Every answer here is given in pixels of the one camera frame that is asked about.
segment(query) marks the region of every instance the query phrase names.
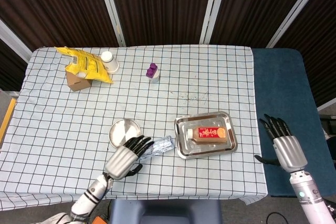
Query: brown curtain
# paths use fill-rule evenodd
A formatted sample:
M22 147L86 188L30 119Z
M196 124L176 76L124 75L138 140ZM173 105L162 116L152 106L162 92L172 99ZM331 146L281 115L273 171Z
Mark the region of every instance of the brown curtain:
M296 0L222 0L211 44L266 47Z
M127 46L198 44L208 0L114 0Z
M27 63L0 40L0 88L20 91Z
M0 18L30 50L117 47L104 0L0 0Z
M336 0L310 0L276 47L301 52L317 106L336 98Z

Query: orange object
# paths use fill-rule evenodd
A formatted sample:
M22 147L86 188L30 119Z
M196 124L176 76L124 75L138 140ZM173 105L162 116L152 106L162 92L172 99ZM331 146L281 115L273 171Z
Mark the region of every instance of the orange object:
M188 129L188 138L196 143L225 143L227 141L226 129L224 127L196 127Z
M95 219L93 220L92 224L107 224L106 221L104 221L102 218L100 218L99 216L95 217Z

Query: red label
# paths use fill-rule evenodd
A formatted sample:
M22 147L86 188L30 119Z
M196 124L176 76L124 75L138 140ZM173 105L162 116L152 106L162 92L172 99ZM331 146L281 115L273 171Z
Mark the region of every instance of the red label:
M203 137L219 137L217 133L217 127L205 127L205 128L198 128L198 136L200 138Z

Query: gray chair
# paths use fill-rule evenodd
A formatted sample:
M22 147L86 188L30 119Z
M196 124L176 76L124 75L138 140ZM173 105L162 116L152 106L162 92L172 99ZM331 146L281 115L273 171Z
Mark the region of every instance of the gray chair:
M110 212L110 224L222 224L219 200L116 199Z

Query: floor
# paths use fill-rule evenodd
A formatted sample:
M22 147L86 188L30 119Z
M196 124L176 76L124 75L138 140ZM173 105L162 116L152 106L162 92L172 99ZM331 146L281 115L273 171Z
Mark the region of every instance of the floor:
M0 110L3 100L0 99ZM324 109L320 114L336 114L336 104ZM336 196L327 197L329 200L336 201ZM95 216L107 215L109 200L102 201L92 214L91 221ZM55 204L51 206L29 207L10 211L0 211L1 224L29 224L41 222L59 212L69 212L72 202ZM305 214L296 198L274 198L266 197L254 204L246 206L239 199L222 200L223 223L266 223L266 218L271 212L279 212L286 217L288 223L308 223ZM286 223L282 217L272 215L269 224Z

